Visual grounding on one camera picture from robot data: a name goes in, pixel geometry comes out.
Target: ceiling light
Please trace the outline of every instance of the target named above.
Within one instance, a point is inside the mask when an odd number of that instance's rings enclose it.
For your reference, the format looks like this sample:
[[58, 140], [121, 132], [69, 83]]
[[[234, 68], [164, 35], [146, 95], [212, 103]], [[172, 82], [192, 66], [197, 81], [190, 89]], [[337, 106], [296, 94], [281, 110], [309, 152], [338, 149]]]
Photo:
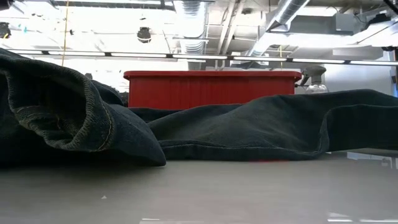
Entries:
[[398, 220], [367, 220], [367, 219], [360, 219], [360, 222], [371, 222], [371, 223], [398, 223]]
[[112, 53], [115, 57], [166, 58], [166, 54]]
[[[99, 3], [140, 3], [140, 1], [131, 0], [69, 0], [70, 2], [99, 2]], [[145, 1], [146, 4], [160, 4], [160, 1]]]
[[[63, 55], [64, 52], [62, 51], [49, 51], [50, 55]], [[65, 52], [65, 55], [73, 55], [73, 56], [104, 56], [103, 52], [73, 52], [68, 51]]]
[[293, 58], [293, 62], [304, 62], [304, 63], [344, 63], [344, 60]]
[[277, 58], [277, 57], [241, 57], [236, 56], [234, 60], [254, 60], [260, 62], [286, 62], [286, 58]]
[[15, 54], [28, 54], [28, 55], [42, 55], [43, 53], [39, 50], [8, 50]]
[[352, 65], [384, 65], [384, 66], [398, 66], [398, 62], [379, 62], [379, 61], [351, 61]]
[[322, 6], [306, 6], [301, 8], [298, 12], [298, 16], [334, 16], [339, 13], [340, 7], [322, 7]]
[[328, 218], [328, 222], [353, 222], [347, 218]]
[[184, 59], [215, 59], [215, 60], [226, 60], [227, 56], [218, 55], [173, 55], [173, 58], [184, 58]]

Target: air duct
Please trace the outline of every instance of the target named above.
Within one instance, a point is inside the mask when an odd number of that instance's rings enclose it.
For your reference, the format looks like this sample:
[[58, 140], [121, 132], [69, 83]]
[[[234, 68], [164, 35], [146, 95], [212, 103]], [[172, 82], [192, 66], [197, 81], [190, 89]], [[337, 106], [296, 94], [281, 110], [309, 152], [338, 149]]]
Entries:
[[267, 22], [267, 32], [260, 37], [246, 55], [252, 57], [263, 55], [268, 47], [274, 44], [272, 39], [275, 38], [275, 35], [268, 33], [268, 31], [282, 25], [290, 24], [290, 22], [292, 22], [296, 17], [298, 11], [305, 7], [309, 1], [310, 0], [280, 0], [278, 8], [272, 12], [274, 16], [269, 20], [269, 22]]
[[[183, 23], [181, 35], [186, 38], [181, 40], [182, 54], [203, 54], [205, 42], [201, 40], [205, 36], [207, 2], [202, 1], [174, 1], [174, 7]], [[190, 70], [200, 69], [199, 63], [189, 63]]]

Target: jeans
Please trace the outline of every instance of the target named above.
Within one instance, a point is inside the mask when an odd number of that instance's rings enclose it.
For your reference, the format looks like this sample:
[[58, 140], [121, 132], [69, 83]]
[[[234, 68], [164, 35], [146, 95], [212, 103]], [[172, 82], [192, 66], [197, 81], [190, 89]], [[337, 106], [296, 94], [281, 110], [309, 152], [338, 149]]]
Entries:
[[398, 149], [398, 99], [372, 90], [276, 95], [183, 111], [127, 108], [70, 68], [0, 50], [0, 166], [167, 159], [308, 160]]

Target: gray surface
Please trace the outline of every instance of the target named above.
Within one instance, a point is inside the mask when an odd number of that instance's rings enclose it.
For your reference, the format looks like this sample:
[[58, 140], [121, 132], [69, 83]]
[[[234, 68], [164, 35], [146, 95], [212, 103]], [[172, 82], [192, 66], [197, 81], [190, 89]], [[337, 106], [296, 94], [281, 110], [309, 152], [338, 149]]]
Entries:
[[398, 154], [370, 155], [2, 170], [0, 223], [398, 223]]

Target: red box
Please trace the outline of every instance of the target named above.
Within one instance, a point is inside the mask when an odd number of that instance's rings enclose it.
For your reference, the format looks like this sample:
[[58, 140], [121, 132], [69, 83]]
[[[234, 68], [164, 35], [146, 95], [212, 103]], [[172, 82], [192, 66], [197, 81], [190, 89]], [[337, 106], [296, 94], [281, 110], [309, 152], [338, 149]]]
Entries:
[[262, 96], [294, 94], [299, 72], [129, 71], [129, 106], [188, 109], [247, 103]]

